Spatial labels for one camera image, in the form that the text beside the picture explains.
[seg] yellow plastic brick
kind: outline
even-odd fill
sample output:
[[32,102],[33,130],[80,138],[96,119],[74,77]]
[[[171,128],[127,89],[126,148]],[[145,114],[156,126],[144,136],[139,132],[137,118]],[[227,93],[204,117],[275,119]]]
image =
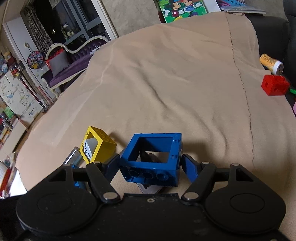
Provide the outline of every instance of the yellow plastic brick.
[[[84,154],[83,145],[85,140],[93,137],[98,141],[98,145],[94,151],[92,159],[89,161],[89,159]],[[117,144],[103,130],[89,126],[79,150],[87,164],[94,161],[103,163],[114,154],[116,146]]]

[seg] gray pillow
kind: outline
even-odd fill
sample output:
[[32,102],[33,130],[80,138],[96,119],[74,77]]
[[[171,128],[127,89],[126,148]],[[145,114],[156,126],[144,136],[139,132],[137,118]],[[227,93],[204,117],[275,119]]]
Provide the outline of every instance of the gray pillow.
[[64,50],[63,52],[52,58],[49,61],[49,65],[50,69],[52,70],[52,76],[55,77],[56,75],[58,75],[58,73],[71,65],[71,63],[68,60],[66,51]]

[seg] yellow toy block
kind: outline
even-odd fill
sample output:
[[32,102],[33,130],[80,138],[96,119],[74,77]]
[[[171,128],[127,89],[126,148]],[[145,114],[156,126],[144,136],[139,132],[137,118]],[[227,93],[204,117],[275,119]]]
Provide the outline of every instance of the yellow toy block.
[[105,162],[115,152],[117,144],[101,129],[89,126],[80,146],[85,162]]

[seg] purple bench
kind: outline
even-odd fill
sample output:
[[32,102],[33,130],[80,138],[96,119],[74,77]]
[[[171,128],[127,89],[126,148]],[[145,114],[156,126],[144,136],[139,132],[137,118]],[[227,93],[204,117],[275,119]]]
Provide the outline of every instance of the purple bench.
[[72,80],[75,76],[86,70],[89,61],[93,54],[90,54],[92,50],[107,43],[108,39],[104,36],[95,36],[86,41],[79,49],[69,50],[64,44],[56,43],[52,44],[46,54],[47,60],[50,56],[54,55],[58,50],[64,48],[67,52],[68,59],[71,61],[66,69],[58,73],[55,77],[52,76],[52,71],[49,70],[41,76],[42,80],[47,84],[48,88],[59,97],[59,94],[54,90],[62,84],[65,84]]

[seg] yellow bottle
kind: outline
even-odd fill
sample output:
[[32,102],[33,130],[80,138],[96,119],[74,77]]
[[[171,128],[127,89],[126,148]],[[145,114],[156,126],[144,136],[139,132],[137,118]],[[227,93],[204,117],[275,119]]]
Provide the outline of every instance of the yellow bottle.
[[281,75],[284,70],[284,65],[281,61],[269,57],[267,54],[263,54],[260,57],[262,65],[266,66],[270,72],[274,75]]

